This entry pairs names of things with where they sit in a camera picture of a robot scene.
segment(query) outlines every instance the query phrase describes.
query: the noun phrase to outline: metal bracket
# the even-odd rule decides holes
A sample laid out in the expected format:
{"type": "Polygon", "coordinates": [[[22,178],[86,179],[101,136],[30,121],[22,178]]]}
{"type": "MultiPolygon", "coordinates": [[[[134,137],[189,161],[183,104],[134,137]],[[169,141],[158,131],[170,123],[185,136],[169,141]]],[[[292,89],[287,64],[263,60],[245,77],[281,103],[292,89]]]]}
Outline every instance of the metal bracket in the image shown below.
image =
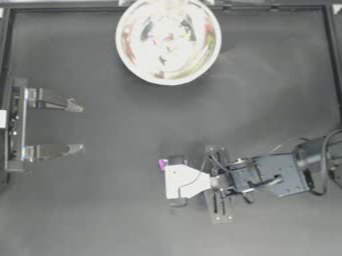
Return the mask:
{"type": "MultiPolygon", "coordinates": [[[[216,2],[219,2],[217,0],[199,0],[200,2],[203,2],[203,4],[208,5],[208,6],[215,6],[216,2]]],[[[118,6],[120,7],[128,7],[130,6],[133,3],[136,2],[136,0],[118,0],[118,6]]]]}
{"type": "Polygon", "coordinates": [[[28,106],[38,109],[60,109],[68,112],[82,112],[82,107],[74,99],[65,99],[54,91],[42,88],[28,89],[28,106]]]}
{"type": "Polygon", "coordinates": [[[29,162],[41,162],[72,155],[82,150],[81,144],[46,144],[24,146],[22,160],[29,162]]]}
{"type": "Polygon", "coordinates": [[[22,161],[38,162],[64,157],[82,150],[81,144],[25,145],[26,107],[37,109],[60,109],[81,112],[73,99],[65,99],[52,90],[32,89],[25,79],[14,78],[10,84],[10,110],[7,117],[7,164],[6,172],[22,172],[22,161]]]}
{"type": "Polygon", "coordinates": [[[228,154],[221,146],[209,145],[205,147],[205,157],[215,157],[212,161],[211,174],[211,189],[204,191],[204,197],[208,207],[208,213],[212,223],[227,223],[232,221],[232,206],[231,198],[225,197],[225,191],[229,187],[228,176],[220,174],[220,167],[213,164],[219,162],[221,167],[228,165],[228,154]]]}

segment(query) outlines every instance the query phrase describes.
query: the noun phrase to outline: black tray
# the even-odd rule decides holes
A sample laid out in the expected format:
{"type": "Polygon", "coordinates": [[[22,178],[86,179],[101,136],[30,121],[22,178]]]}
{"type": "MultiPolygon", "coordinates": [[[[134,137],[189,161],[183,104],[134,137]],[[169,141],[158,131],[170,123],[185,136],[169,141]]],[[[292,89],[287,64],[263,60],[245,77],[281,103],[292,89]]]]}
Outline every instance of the black tray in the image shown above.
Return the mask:
{"type": "Polygon", "coordinates": [[[1,255],[321,255],[321,225],[335,234],[328,243],[340,237],[332,187],[325,201],[263,194],[252,207],[237,202],[229,225],[211,225],[200,198],[169,210],[158,158],[183,153],[196,165],[205,144],[224,145],[232,159],[253,156],[340,122],[340,18],[329,6],[213,9],[221,54],[201,78],[173,88],[122,66],[113,4],[5,10],[2,108],[10,77],[73,96],[84,113],[28,113],[28,143],[84,143],[85,153],[16,175],[0,198],[1,255]]]}

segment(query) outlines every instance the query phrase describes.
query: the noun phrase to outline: small purple block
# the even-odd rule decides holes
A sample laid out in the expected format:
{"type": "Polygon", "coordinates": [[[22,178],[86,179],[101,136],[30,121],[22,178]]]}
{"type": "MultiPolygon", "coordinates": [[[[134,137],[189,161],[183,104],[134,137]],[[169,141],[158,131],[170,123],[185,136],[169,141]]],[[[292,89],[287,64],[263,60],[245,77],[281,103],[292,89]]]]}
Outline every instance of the small purple block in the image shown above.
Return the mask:
{"type": "Polygon", "coordinates": [[[160,172],[164,172],[165,171],[165,167],[168,165],[168,160],[166,159],[160,159],[157,161],[157,163],[158,163],[160,172]]]}

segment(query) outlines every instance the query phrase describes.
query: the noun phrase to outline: dark floor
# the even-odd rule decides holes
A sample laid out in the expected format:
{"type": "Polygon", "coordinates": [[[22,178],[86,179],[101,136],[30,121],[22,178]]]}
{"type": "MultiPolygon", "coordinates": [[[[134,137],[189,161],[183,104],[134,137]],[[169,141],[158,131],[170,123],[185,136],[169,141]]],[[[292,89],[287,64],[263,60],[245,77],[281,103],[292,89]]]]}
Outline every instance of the dark floor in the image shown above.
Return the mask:
{"type": "Polygon", "coordinates": [[[156,161],[199,162],[204,144],[231,158],[323,135],[339,122],[319,12],[217,13],[223,47],[209,72],[174,88],[124,68],[120,13],[18,13],[12,75],[58,90],[81,114],[32,111],[28,143],[84,143],[76,157],[29,166],[0,198],[1,256],[339,255],[340,191],[256,204],[212,225],[200,199],[169,209],[156,161]]]}

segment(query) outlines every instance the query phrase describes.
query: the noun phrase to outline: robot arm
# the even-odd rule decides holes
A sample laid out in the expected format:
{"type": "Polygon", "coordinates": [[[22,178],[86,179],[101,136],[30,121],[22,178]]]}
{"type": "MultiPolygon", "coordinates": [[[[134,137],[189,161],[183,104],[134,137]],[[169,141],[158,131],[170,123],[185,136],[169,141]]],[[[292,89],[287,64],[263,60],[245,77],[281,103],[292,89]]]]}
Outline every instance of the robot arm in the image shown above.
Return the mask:
{"type": "Polygon", "coordinates": [[[204,192],[208,212],[213,223],[232,219],[231,199],[241,196],[251,204],[255,191],[271,191],[277,197],[311,192],[325,193],[325,179],[329,176],[339,184],[342,166],[342,138],[329,142],[340,133],[336,130],[325,137],[304,140],[285,154],[267,154],[228,161],[225,149],[205,148],[200,170],[187,165],[183,157],[165,160],[165,197],[172,206],[184,206],[187,199],[204,192]],[[320,173],[323,184],[317,191],[312,174],[320,173]]]}

